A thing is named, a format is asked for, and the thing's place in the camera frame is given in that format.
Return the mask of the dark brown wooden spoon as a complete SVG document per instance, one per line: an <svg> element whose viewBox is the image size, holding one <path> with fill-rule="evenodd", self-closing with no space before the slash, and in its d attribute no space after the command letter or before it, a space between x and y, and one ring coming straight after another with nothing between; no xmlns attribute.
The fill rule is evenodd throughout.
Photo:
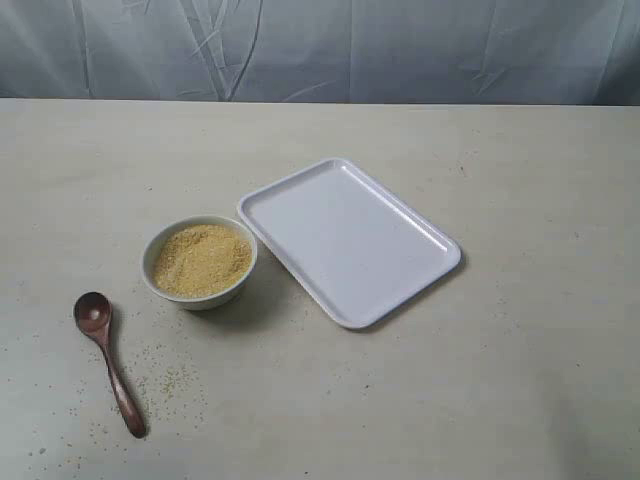
<svg viewBox="0 0 640 480"><path fill-rule="evenodd" d="M135 438L144 438L147 428L143 415L122 380L111 352L111 302L99 292L87 292L76 301L73 316L78 329L99 347L103 355L114 398L128 431Z"/></svg>

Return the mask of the white rectangular plastic tray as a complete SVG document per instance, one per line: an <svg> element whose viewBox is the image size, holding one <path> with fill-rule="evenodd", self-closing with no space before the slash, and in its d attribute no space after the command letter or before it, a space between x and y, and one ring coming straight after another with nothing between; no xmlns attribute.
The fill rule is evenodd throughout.
<svg viewBox="0 0 640 480"><path fill-rule="evenodd" d="M322 160L238 214L338 325L362 330L453 271L454 240L353 163Z"/></svg>

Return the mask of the white ceramic bowl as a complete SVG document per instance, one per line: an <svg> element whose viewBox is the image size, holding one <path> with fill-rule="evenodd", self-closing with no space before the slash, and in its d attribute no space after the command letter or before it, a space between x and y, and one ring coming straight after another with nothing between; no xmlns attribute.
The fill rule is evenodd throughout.
<svg viewBox="0 0 640 480"><path fill-rule="evenodd" d="M159 297L192 311L238 295L257 262L257 243L236 220L199 215L159 231L144 249L141 270Z"/></svg>

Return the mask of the white backdrop curtain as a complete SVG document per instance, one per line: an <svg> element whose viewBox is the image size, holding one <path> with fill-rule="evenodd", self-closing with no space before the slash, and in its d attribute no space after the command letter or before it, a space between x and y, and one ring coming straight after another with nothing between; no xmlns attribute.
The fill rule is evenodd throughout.
<svg viewBox="0 0 640 480"><path fill-rule="evenodd" d="M635 105L635 1L5 1L17 98Z"/></svg>

